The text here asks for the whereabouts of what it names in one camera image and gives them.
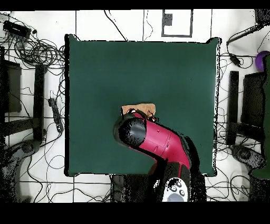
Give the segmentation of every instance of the green table surface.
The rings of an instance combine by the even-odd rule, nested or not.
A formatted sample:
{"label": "green table surface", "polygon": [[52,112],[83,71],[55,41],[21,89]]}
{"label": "green table surface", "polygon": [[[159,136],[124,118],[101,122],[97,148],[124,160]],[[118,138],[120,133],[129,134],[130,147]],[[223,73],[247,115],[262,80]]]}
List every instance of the green table surface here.
{"label": "green table surface", "polygon": [[118,144],[122,105],[156,105],[159,122],[194,142],[214,175],[217,46],[210,43],[77,41],[69,35],[69,173],[147,174],[155,161]]}

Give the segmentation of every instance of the tangled wires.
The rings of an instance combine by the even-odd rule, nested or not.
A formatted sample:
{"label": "tangled wires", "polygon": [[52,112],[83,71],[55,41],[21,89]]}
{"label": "tangled wires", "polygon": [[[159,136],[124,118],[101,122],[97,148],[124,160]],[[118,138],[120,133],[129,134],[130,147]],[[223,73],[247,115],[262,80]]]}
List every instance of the tangled wires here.
{"label": "tangled wires", "polygon": [[[224,87],[223,85],[223,80],[224,80],[224,73],[226,72],[226,69],[228,67],[229,64],[231,63],[228,63],[228,61],[226,60],[226,57],[228,56],[227,55],[228,53],[223,53],[220,55],[220,64],[223,64],[221,67],[220,67],[220,72],[221,72],[221,75],[220,75],[220,86],[219,86],[219,89],[220,89],[220,92],[224,93],[222,94],[223,95],[226,95],[228,93],[228,90]],[[226,159],[228,159],[230,157],[230,159],[233,159],[232,158],[232,151],[230,149],[230,146],[226,145],[226,133],[227,133],[227,129],[226,129],[226,113],[225,113],[225,110],[224,108],[222,108],[220,106],[220,104],[222,103],[225,103],[225,101],[228,99],[228,97],[225,97],[223,99],[220,99],[219,100],[219,107],[218,107],[218,122],[217,122],[217,133],[218,133],[218,137],[217,137],[217,156],[219,157],[219,155],[223,156],[223,158],[221,159],[216,159],[217,161],[217,164],[219,164],[221,161],[224,161]],[[247,137],[245,136],[242,136],[242,135],[237,135],[238,138],[241,138],[241,141],[239,143],[239,145],[242,145],[242,146],[245,146],[245,147],[249,147],[249,148],[254,148],[256,145],[259,145],[258,142],[252,140],[252,139],[248,139]],[[246,181],[249,183],[249,178],[244,176],[244,175],[234,175],[234,176],[231,176],[230,178],[225,174],[225,172],[223,172],[219,167],[216,167],[217,170],[218,170],[218,174],[219,175],[222,175],[225,177],[225,180],[224,181],[220,181],[216,184],[212,184],[211,183],[211,179],[212,178],[209,178],[207,177],[206,179],[206,185],[208,183],[210,183],[210,186],[207,186],[206,187],[206,190],[216,190],[217,192],[221,193],[222,196],[220,197],[210,197],[210,196],[207,196],[207,198],[210,200],[210,201],[231,201],[231,200],[235,200],[235,201],[238,201],[238,200],[246,200],[246,198],[249,197],[249,186],[245,185],[245,184],[242,184],[240,187],[236,186],[233,184],[233,181],[235,181],[236,179],[237,180],[243,180],[245,183]]]}

